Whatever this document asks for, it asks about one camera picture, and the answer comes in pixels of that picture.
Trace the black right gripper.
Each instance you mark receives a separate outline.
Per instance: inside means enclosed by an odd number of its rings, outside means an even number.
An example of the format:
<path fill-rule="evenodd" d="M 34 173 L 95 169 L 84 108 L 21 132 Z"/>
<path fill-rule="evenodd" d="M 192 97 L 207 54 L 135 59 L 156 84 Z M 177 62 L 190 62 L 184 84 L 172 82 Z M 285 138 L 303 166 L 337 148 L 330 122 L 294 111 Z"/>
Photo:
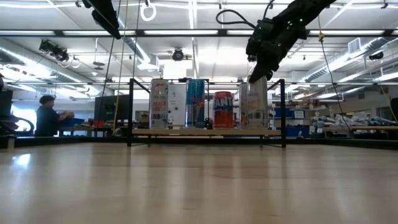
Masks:
<path fill-rule="evenodd" d="M 298 39 L 307 39 L 307 30 L 302 22 L 299 19 L 296 24 L 291 21 L 276 24 L 268 18 L 257 21 L 246 46 L 248 61 L 257 61 L 249 83 L 255 83 L 262 77 L 270 80 L 294 43 Z"/>

